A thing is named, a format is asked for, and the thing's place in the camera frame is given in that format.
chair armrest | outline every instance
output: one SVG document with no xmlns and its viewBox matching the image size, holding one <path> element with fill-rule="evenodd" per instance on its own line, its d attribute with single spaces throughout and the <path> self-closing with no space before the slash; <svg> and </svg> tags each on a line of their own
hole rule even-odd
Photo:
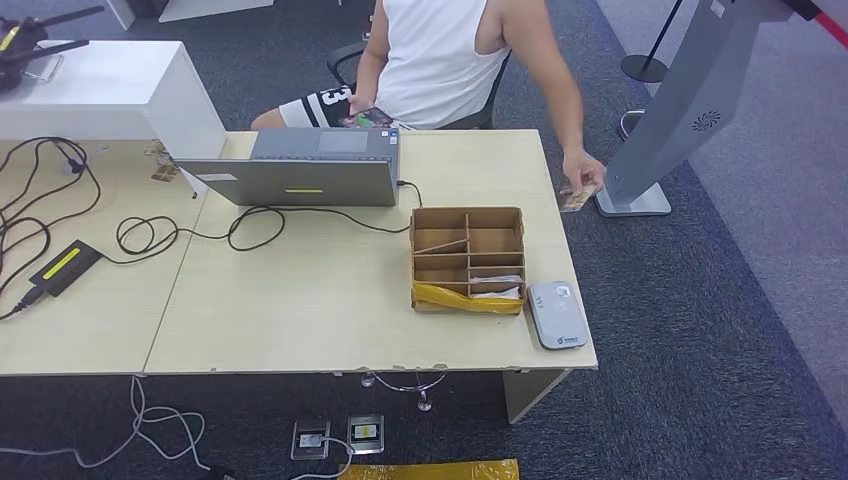
<svg viewBox="0 0 848 480">
<path fill-rule="evenodd" d="M 361 56 L 365 52 L 365 46 L 367 44 L 368 42 L 354 43 L 353 45 L 348 45 L 335 50 L 327 56 L 327 68 L 330 70 L 330 73 L 336 81 L 339 82 L 339 85 L 348 84 L 348 82 L 346 82 L 339 73 L 339 66 L 352 58 Z"/>
</svg>

yellow sticker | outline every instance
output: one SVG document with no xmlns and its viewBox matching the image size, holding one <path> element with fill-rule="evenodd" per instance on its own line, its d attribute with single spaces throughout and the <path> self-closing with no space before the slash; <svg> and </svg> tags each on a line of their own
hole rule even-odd
<svg viewBox="0 0 848 480">
<path fill-rule="evenodd" d="M 18 34 L 18 30 L 20 30 L 20 28 L 21 27 L 12 27 L 12 29 L 9 30 L 9 33 L 7 33 L 5 37 L 3 37 L 3 41 L 0 41 L 0 52 L 6 50 L 9 44 L 12 43 L 12 40 L 14 40 L 15 35 Z"/>
<path fill-rule="evenodd" d="M 45 273 L 45 274 L 44 274 L 44 277 L 42 277 L 42 278 L 44 278 L 45 280 L 50 280 L 50 278 L 51 278 L 53 275 L 56 275 L 56 272 L 58 272 L 59 270 L 61 270 L 61 269 L 62 269 L 62 267 L 64 267 L 65 265 L 67 265 L 67 264 L 68 264 L 68 262 L 70 262 L 70 261 L 71 261 L 74 257 L 76 257 L 78 253 L 79 253 L 79 248 L 75 248 L 75 249 L 71 250 L 70 252 L 68 252 L 68 254 L 67 254 L 67 255 L 65 255 L 65 257 L 64 257 L 64 258 L 62 258 L 61 260 L 59 260 L 59 261 L 56 263 L 56 265 L 53 265 L 53 266 L 50 268 L 50 270 L 47 270 L 47 273 Z"/>
<path fill-rule="evenodd" d="M 323 188 L 287 188 L 286 193 L 324 193 Z"/>
</svg>

laptop touchpad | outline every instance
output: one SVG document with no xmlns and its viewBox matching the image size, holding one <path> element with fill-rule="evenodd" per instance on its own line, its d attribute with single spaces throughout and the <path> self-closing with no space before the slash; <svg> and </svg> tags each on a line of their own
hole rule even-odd
<svg viewBox="0 0 848 480">
<path fill-rule="evenodd" d="M 322 132 L 318 141 L 320 152 L 362 153 L 368 148 L 368 132 Z"/>
</svg>

hand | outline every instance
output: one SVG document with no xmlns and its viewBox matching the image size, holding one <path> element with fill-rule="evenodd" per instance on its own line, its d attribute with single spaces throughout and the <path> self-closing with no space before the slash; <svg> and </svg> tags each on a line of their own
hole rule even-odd
<svg viewBox="0 0 848 480">
<path fill-rule="evenodd" d="M 562 170 L 575 192 L 591 188 L 591 193 L 594 194 L 604 188 L 606 167 L 595 157 L 586 153 L 582 147 L 565 152 Z"/>
<path fill-rule="evenodd" d="M 351 115 L 356 115 L 357 113 L 364 112 L 369 108 L 374 108 L 374 102 L 356 94 L 351 95 L 347 100 L 350 102 Z"/>
</svg>

laptop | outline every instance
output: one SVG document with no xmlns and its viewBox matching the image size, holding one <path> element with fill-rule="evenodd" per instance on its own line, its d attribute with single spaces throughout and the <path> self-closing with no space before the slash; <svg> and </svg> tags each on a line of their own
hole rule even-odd
<svg viewBox="0 0 848 480">
<path fill-rule="evenodd" d="M 174 163 L 239 206 L 394 206 L 398 144 L 396 128 L 273 128 L 250 159 Z"/>
</svg>

